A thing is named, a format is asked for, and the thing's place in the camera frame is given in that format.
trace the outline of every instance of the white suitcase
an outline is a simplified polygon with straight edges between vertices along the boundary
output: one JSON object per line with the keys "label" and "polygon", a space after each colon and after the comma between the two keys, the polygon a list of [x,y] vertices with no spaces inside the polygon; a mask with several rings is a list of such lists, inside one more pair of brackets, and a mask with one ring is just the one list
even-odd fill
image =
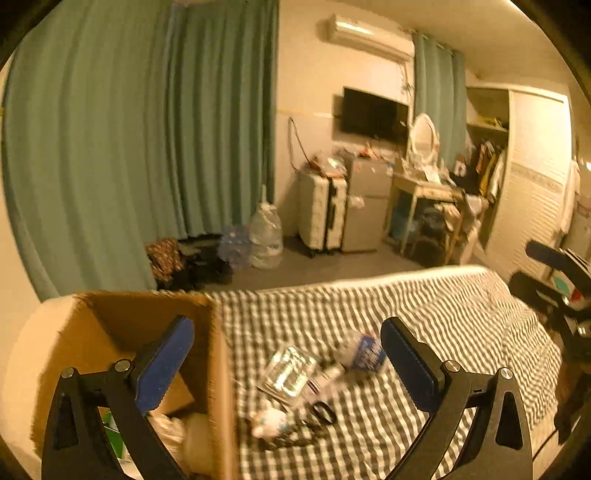
{"label": "white suitcase", "polygon": [[314,257],[340,248],[345,223],[347,181],[300,172],[300,237]]}

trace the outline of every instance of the plastic water bottle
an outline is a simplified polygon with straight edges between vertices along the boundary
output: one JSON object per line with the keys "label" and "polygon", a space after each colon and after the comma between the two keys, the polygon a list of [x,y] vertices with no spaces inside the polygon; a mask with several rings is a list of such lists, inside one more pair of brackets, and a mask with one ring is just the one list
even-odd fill
{"label": "plastic water bottle", "polygon": [[217,254],[233,270],[237,270],[250,266],[251,248],[247,228],[234,226],[224,231]]}
{"label": "plastic water bottle", "polygon": [[283,232],[277,209],[267,202],[264,185],[262,201],[252,216],[249,233],[252,242],[252,266],[263,269],[277,268],[283,252]]}

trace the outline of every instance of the air conditioner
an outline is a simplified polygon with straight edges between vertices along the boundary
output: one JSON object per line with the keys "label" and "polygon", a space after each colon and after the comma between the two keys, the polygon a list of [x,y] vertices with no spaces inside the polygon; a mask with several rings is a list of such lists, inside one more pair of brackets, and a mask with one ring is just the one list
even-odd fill
{"label": "air conditioner", "polygon": [[333,15],[329,20],[329,40],[399,63],[414,58],[412,40],[340,15]]}

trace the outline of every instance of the black tv screen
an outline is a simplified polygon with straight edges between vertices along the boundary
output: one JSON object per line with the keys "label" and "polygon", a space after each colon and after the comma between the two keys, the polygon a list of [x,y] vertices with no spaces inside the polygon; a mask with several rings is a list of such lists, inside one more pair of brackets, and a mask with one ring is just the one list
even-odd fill
{"label": "black tv screen", "polygon": [[378,95],[345,88],[342,132],[406,144],[408,106]]}

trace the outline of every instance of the mini fridge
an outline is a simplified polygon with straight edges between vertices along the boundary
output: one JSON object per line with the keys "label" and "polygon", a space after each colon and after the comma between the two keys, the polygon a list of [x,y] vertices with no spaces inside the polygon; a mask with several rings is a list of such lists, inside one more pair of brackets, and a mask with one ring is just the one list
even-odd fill
{"label": "mini fridge", "polygon": [[354,156],[344,158],[349,178],[345,228],[340,249],[343,252],[376,250],[384,235],[392,171],[378,160]]}

